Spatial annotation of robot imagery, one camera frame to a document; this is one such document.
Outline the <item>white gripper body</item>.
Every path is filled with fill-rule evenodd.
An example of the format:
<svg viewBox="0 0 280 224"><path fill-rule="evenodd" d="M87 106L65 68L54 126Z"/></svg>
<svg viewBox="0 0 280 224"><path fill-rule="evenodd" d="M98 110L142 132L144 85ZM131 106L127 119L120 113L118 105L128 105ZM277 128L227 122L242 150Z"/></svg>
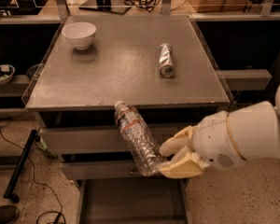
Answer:
<svg viewBox="0 0 280 224"><path fill-rule="evenodd" d="M195 151L220 171L245 164L245 158L231 138L228 117L226 111L205 117L197 125L192 138Z"/></svg>

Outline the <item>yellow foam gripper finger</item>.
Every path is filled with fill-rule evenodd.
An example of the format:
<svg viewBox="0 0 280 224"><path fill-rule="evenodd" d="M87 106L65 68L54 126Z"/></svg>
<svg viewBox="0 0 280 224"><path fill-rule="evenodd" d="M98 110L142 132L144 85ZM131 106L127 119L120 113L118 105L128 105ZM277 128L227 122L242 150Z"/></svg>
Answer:
<svg viewBox="0 0 280 224"><path fill-rule="evenodd" d="M163 157L169 157L176 154L184 147L186 147L190 151L194 151L192 138L195 131L195 126L188 126L182 129L161 145L160 154L162 154Z"/></svg>
<svg viewBox="0 0 280 224"><path fill-rule="evenodd" d="M198 153L188 147L181 148L170 161L158 166L158 171L167 178L182 179L201 175L210 166Z"/></svg>

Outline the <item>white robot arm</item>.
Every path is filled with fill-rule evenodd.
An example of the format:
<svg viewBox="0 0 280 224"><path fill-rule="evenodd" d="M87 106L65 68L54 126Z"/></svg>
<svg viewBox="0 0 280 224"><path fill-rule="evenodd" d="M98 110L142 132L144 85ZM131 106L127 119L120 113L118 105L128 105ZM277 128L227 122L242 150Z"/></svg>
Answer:
<svg viewBox="0 0 280 224"><path fill-rule="evenodd" d="M208 168L225 171L254 159L280 159L280 86L274 104L208 116L168 139L160 154L170 158L158 167L168 178L194 177Z"/></svg>

